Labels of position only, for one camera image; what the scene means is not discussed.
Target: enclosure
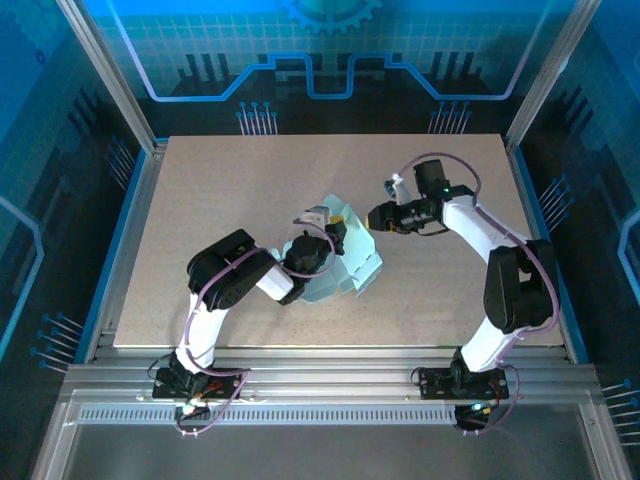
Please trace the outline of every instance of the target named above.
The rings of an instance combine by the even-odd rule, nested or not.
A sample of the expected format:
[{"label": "enclosure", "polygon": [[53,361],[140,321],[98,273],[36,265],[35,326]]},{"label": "enclosure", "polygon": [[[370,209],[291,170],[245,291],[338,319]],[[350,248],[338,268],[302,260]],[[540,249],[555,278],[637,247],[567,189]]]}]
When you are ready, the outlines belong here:
[{"label": "enclosure", "polygon": [[[635,478],[635,2],[0,8],[6,478]],[[180,342],[193,255],[237,228],[282,249],[330,195],[364,221],[425,152],[468,160],[482,205],[553,245],[562,313],[507,357],[513,415],[465,438],[460,402],[422,400],[411,376],[477,330],[485,262],[454,232],[372,232],[381,267],[355,289],[233,309],[216,366],[253,372],[181,441],[147,369]]]}]

